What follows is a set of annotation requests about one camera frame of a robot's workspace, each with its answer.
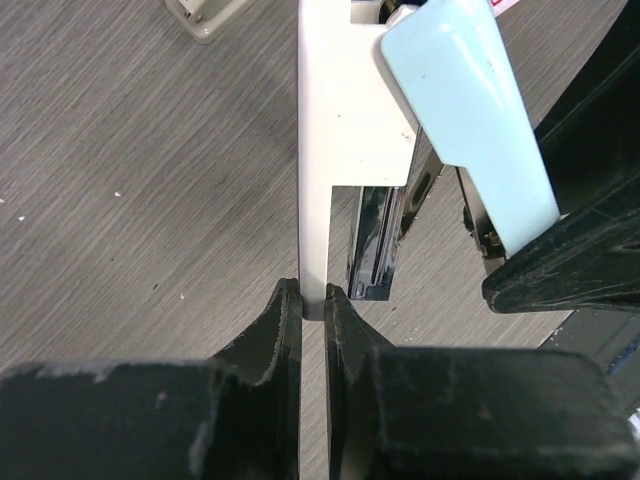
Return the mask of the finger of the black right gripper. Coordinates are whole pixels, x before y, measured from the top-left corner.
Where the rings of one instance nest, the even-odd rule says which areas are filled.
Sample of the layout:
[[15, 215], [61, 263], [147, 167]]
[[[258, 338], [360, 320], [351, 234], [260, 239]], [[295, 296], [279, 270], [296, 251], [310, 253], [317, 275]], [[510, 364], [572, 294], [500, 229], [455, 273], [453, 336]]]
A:
[[491, 273], [496, 313], [639, 309], [639, 4], [535, 130], [563, 219]]

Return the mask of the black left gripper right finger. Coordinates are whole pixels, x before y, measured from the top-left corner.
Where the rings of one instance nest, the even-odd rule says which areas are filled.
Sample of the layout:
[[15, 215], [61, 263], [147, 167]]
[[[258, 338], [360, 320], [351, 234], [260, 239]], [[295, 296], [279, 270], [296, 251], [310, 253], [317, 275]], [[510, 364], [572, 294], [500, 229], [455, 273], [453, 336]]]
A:
[[639, 446], [601, 369], [566, 351], [396, 346], [329, 285], [333, 479], [635, 479]]

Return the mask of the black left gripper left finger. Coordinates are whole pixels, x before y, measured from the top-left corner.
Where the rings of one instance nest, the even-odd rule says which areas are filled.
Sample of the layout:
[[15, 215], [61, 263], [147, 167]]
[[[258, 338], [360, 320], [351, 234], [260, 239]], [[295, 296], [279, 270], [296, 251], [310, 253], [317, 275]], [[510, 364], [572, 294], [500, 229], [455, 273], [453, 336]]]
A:
[[301, 298], [207, 359], [49, 361], [1, 376], [5, 479], [295, 479]]

